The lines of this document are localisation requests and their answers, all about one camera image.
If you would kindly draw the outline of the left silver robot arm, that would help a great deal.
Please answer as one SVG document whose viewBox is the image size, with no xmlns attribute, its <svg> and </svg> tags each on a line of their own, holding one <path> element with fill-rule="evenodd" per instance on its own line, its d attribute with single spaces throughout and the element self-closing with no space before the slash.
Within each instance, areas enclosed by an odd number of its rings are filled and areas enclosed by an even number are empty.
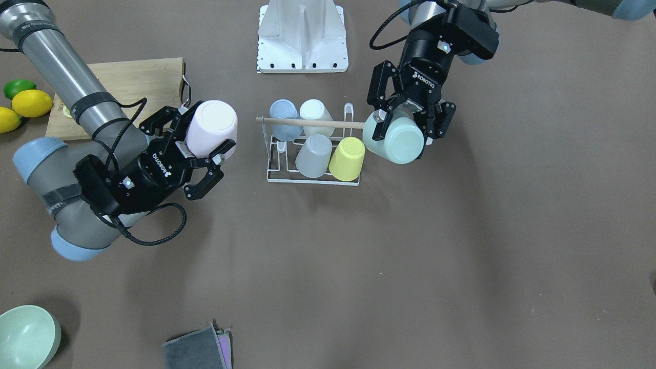
<svg viewBox="0 0 656 369">
<path fill-rule="evenodd" d="M 410 111 L 424 138 L 442 138 L 456 111 L 441 94 L 453 59 L 471 65 L 492 59 L 500 44 L 494 14 L 524 5 L 528 1 L 401 1 L 368 43 L 372 50 L 404 43 L 397 65 L 386 60 L 373 70 L 371 138 L 384 140 L 401 108 Z"/>
</svg>

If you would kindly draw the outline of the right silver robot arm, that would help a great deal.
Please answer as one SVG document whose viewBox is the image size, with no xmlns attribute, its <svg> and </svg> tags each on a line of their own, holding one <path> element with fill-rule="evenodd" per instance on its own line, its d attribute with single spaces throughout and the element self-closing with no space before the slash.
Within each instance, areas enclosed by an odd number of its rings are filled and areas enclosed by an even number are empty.
<svg viewBox="0 0 656 369">
<path fill-rule="evenodd" d="M 56 220 L 52 247 L 71 261 L 88 261 L 120 236 L 143 246 L 176 237 L 181 228 L 156 241 L 138 240 L 129 229 L 166 208 L 177 189 L 195 200 L 220 182 L 220 166 L 236 146 L 234 108 L 220 100 L 162 107 L 136 127 L 55 25 L 47 3 L 2 1 L 2 35 L 91 138 L 70 147 L 45 136 L 13 156 L 19 175 Z"/>
</svg>

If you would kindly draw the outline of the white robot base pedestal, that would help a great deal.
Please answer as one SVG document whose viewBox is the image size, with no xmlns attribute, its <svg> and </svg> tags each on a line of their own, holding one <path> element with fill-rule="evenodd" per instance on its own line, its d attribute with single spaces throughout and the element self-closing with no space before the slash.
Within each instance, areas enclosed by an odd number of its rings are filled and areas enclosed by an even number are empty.
<svg viewBox="0 0 656 369">
<path fill-rule="evenodd" d="M 257 72 L 348 70 L 344 9 L 335 2 L 270 1 L 258 14 Z"/>
</svg>

